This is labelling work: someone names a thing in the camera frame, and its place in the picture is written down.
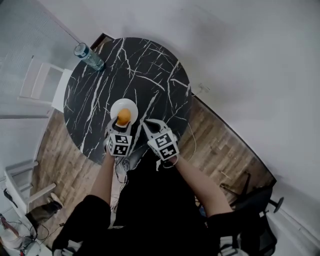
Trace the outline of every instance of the person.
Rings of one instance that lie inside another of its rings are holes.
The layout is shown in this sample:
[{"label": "person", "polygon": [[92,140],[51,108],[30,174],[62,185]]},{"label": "person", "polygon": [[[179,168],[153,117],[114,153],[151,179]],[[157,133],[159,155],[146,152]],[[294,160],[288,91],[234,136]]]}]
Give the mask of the person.
[{"label": "person", "polygon": [[[215,182],[183,157],[171,158],[176,162],[172,168],[160,166],[156,171],[158,159],[149,149],[136,169],[127,172],[128,182],[119,195],[116,219],[110,228],[115,158],[107,150],[90,194],[75,207],[53,242],[53,255],[228,255],[221,253],[229,250],[257,254],[259,231],[255,222],[259,214],[232,211]],[[205,209],[205,219],[195,196]]]},{"label": "person", "polygon": [[7,221],[0,214],[0,224],[4,228],[0,235],[0,243],[7,249],[25,252],[37,238],[39,226],[63,208],[63,204],[54,193],[50,194],[48,201],[49,203],[34,208],[18,221]]}]

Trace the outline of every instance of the plate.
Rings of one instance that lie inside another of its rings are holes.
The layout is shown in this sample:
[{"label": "plate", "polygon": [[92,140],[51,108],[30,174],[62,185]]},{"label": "plate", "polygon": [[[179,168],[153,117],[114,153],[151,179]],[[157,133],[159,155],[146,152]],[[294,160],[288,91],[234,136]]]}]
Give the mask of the plate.
[{"label": "plate", "polygon": [[110,109],[110,117],[115,118],[118,113],[120,112],[120,110],[122,109],[128,109],[131,112],[131,119],[130,122],[133,125],[138,118],[138,107],[137,105],[128,98],[121,98],[118,99],[115,103],[113,103],[111,109]]}]

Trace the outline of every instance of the black marble table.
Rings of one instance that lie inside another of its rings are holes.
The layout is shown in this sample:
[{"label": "black marble table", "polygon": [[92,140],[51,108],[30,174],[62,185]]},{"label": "black marble table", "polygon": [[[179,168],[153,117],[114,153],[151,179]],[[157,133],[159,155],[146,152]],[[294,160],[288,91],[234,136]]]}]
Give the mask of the black marble table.
[{"label": "black marble table", "polygon": [[102,163],[110,109],[121,98],[135,102],[139,111],[131,129],[131,156],[140,158],[149,148],[144,119],[164,120],[179,139],[188,125],[192,96],[177,58],[158,43],[134,37],[106,42],[95,52],[104,60],[105,70],[95,71],[81,61],[64,95],[66,127],[79,150]]}]

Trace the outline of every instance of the orange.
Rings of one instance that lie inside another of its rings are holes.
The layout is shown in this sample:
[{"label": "orange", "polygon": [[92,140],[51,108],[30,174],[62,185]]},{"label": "orange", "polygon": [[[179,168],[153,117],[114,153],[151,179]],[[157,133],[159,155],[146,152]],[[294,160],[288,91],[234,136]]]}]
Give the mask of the orange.
[{"label": "orange", "polygon": [[123,108],[118,113],[117,124],[120,126],[125,126],[131,120],[131,112],[127,108]]}]

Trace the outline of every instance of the water bottle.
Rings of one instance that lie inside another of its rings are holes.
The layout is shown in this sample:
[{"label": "water bottle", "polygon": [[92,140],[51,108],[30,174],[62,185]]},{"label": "water bottle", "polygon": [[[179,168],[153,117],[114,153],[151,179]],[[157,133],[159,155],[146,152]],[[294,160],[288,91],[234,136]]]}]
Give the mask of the water bottle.
[{"label": "water bottle", "polygon": [[94,70],[100,71],[105,67],[104,61],[84,42],[79,43],[74,48],[74,55],[78,56],[82,61],[87,63]]}]

